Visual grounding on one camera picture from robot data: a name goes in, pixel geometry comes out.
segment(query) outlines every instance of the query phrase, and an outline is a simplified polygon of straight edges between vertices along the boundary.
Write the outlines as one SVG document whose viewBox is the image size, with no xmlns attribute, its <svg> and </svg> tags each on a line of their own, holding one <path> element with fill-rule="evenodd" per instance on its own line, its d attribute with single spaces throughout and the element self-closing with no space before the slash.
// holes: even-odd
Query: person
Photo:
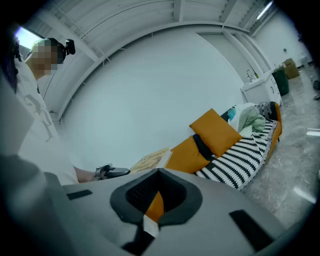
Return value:
<svg viewBox="0 0 320 256">
<path fill-rule="evenodd" d="M 45 38 L 33 45 L 25 61 L 20 53 L 16 52 L 14 54 L 16 83 L 11 83 L 11 87 L 17 100 L 33 119 L 21 140 L 17 155 L 36 164 L 42 171 L 55 174 L 61 185 L 70 185 L 94 181 L 95 172 L 82 170 L 71 164 L 37 85 L 37 80 L 50 75 L 52 70 L 58 68 L 58 64 L 63 63 L 66 57 L 64 51 L 66 49 L 57 40 Z M 11 116 L 20 115 L 20 112 L 13 113 Z M 22 131 L 24 124 L 19 125 Z"/>
</svg>

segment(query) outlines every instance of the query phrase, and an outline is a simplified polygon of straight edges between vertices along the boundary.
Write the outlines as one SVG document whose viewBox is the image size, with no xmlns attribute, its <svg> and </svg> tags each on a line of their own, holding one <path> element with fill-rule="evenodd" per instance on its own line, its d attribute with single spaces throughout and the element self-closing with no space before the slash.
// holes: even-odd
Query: white wall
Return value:
<svg viewBox="0 0 320 256">
<path fill-rule="evenodd" d="M 93 74 L 63 120 L 70 144 L 92 170 L 131 168 L 143 156 L 194 134 L 210 108 L 243 103 L 242 80 L 211 44 L 190 31 L 142 39 Z"/>
<path fill-rule="evenodd" d="M 244 83 L 248 82 L 247 70 L 253 69 L 245 56 L 223 34 L 203 34 L 201 37 L 228 60 Z"/>
<path fill-rule="evenodd" d="M 292 58 L 296 66 L 302 65 L 301 56 L 312 61 L 307 48 L 299 42 L 294 23 L 282 11 L 278 11 L 270 21 L 255 35 L 255 40 L 273 65 L 273 69 L 285 60 Z"/>
</svg>

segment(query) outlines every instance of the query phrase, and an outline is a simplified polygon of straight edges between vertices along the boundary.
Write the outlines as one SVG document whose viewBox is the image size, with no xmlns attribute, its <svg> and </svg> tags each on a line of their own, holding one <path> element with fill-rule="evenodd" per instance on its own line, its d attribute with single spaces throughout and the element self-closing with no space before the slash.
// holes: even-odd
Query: black and white striped blanket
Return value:
<svg viewBox="0 0 320 256">
<path fill-rule="evenodd" d="M 266 119 L 263 132 L 252 132 L 250 137 L 243 137 L 221 157 L 212 157 L 206 167 L 194 174 L 241 190 L 264 165 L 277 126 L 277 121 Z"/>
</svg>

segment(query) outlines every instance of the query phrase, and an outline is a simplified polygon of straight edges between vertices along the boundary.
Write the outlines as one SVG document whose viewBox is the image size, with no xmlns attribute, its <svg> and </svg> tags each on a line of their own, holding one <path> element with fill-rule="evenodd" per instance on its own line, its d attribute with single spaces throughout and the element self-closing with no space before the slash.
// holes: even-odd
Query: clothing pile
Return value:
<svg viewBox="0 0 320 256">
<path fill-rule="evenodd" d="M 250 137 L 252 132 L 263 132 L 266 119 L 254 103 L 238 104 L 228 110 L 228 124 L 242 137 Z"/>
</svg>

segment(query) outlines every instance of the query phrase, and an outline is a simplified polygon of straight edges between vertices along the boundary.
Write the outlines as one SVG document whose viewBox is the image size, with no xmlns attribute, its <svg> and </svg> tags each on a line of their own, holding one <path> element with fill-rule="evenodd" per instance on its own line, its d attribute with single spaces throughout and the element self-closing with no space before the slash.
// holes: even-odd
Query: white shirt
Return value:
<svg viewBox="0 0 320 256">
<path fill-rule="evenodd" d="M 43 172 L 57 175 L 61 185 L 77 184 L 76 171 L 60 141 L 46 104 L 37 91 L 37 81 L 28 65 L 21 60 L 14 59 L 18 69 L 16 96 L 34 121 L 18 155 L 36 164 Z"/>
</svg>

